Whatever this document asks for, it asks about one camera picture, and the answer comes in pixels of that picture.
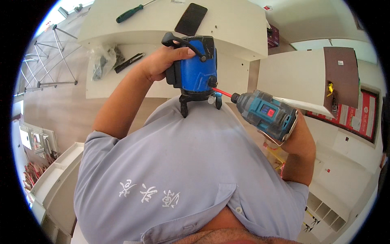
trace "gray polo shirt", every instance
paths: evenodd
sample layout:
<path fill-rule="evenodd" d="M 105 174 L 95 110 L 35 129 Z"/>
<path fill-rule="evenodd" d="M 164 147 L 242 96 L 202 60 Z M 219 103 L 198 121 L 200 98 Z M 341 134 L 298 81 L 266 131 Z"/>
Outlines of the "gray polo shirt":
<path fill-rule="evenodd" d="M 121 140 L 88 136 L 74 195 L 88 243 L 172 243 L 226 205 L 250 232 L 295 240 L 308 187 L 279 177 L 226 104 L 188 109 L 175 97 Z"/>

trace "shirt button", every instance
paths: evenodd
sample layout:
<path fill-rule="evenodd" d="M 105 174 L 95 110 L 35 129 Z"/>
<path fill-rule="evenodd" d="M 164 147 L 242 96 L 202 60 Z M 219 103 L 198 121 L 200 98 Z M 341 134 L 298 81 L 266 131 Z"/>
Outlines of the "shirt button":
<path fill-rule="evenodd" d="M 236 211 L 237 211 L 237 213 L 242 213 L 243 212 L 243 209 L 241 208 L 241 207 L 236 207 Z"/>

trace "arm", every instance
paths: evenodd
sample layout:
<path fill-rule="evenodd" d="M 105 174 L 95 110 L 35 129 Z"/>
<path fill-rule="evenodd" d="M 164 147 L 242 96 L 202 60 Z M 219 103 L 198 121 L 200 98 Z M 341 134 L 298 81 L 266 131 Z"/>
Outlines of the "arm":
<path fill-rule="evenodd" d="M 303 114 L 298 111 L 298 121 L 291 136 L 282 145 L 289 153 L 283 168 L 284 181 L 293 181 L 310 185 L 316 159 L 316 144 L 307 127 Z"/>
<path fill-rule="evenodd" d="M 136 65 L 123 78 L 99 110 L 93 130 L 122 139 L 129 132 L 138 109 L 154 81 L 165 78 L 165 70 L 176 60 L 190 59 L 189 48 L 163 46 Z"/>

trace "red box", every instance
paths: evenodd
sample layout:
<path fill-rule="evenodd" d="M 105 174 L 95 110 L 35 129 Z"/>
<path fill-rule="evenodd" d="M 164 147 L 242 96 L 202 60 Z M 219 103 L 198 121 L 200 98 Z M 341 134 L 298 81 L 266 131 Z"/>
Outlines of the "red box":
<path fill-rule="evenodd" d="M 271 26 L 271 30 L 272 30 L 272 35 L 271 36 L 267 35 L 268 36 L 268 48 L 274 48 L 274 47 L 279 46 L 279 30 L 273 25 L 270 25 L 270 26 Z"/>

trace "green screwdriver handle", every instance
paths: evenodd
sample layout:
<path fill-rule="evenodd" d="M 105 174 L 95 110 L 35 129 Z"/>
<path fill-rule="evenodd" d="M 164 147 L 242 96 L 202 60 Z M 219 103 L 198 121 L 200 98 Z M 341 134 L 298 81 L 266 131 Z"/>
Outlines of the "green screwdriver handle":
<path fill-rule="evenodd" d="M 119 15 L 119 17 L 116 19 L 117 23 L 122 23 L 123 21 L 127 20 L 131 16 L 133 16 L 136 12 L 143 9 L 144 6 L 142 4 L 138 5 L 138 7 L 135 7 L 133 9 L 130 9 L 123 14 Z"/>

